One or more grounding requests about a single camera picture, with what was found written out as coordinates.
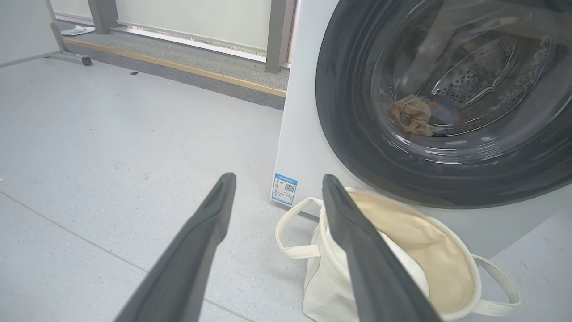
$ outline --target floor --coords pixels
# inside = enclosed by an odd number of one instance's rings
[[[268,198],[281,111],[130,72],[49,58],[0,69],[0,320],[112,321],[233,171],[233,214],[200,321],[310,321],[305,263],[278,251],[285,210]],[[523,307],[463,321],[570,321],[571,225],[552,217],[492,259]],[[287,245],[308,243],[315,226],[294,221]],[[502,300],[487,276],[483,295]]]

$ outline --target laundry basket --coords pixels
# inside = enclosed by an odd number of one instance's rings
[[[372,191],[346,191],[443,320],[456,320],[471,312],[503,316],[522,304],[514,283],[493,263],[472,255],[461,239],[438,220]],[[311,243],[285,247],[281,241],[285,228],[311,202],[321,206]],[[318,322],[359,321],[347,259],[331,236],[323,201],[310,197],[286,212],[276,226],[276,240],[289,258],[308,259],[303,301],[307,316]],[[508,303],[480,298],[477,265],[500,285]]]

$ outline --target wall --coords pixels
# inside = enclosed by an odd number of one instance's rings
[[[51,0],[51,6],[58,14],[89,20],[92,18],[88,0]]]
[[[267,48],[271,0],[116,0],[116,4],[123,24],[258,51]]]
[[[0,1],[0,65],[59,51],[45,0]]]

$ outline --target blue label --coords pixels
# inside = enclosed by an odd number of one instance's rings
[[[272,199],[291,206],[296,193],[298,181],[286,176],[275,174],[272,183]]]

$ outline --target washing machine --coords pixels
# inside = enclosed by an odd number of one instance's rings
[[[485,257],[572,211],[570,2],[300,5],[272,200],[320,197],[334,174]]]

